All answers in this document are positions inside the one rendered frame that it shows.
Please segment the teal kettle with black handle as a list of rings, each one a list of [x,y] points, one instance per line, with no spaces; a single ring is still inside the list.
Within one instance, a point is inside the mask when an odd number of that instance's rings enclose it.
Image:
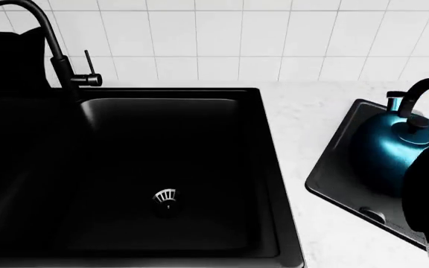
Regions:
[[[365,120],[353,134],[349,161],[368,187],[401,196],[405,172],[429,148],[429,119],[413,114],[427,90],[429,78],[406,92],[389,91],[386,111]]]

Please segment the black rectangular tray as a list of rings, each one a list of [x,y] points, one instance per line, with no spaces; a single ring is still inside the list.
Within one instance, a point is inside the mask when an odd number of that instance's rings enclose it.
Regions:
[[[387,105],[356,100],[315,164],[305,187],[333,205],[425,249],[427,242],[424,234],[413,231],[407,224],[402,209],[402,194],[400,197],[391,197],[368,187],[349,161],[349,144],[357,128],[368,118],[386,109]]]

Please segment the black gooseneck faucet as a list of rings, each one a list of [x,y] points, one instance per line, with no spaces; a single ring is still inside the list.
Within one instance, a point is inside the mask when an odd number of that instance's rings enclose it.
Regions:
[[[32,0],[0,0],[0,6],[16,5],[28,10],[38,21],[44,31],[48,46],[53,57],[51,64],[63,89],[77,96],[80,86],[102,86],[103,78],[95,73],[88,51],[84,51],[89,64],[90,74],[75,74],[69,58],[63,54],[54,30],[44,11]]]

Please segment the black kitchen sink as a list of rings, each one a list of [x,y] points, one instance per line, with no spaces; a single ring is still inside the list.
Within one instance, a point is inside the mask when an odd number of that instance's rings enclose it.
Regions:
[[[0,268],[307,268],[257,89],[37,99],[0,188]],[[179,191],[177,216],[152,196]]]

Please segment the metal sink drain strainer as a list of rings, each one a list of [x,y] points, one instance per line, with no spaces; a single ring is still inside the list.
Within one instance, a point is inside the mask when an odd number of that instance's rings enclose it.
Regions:
[[[163,218],[177,216],[181,209],[179,191],[173,188],[162,189],[152,196],[153,209]]]

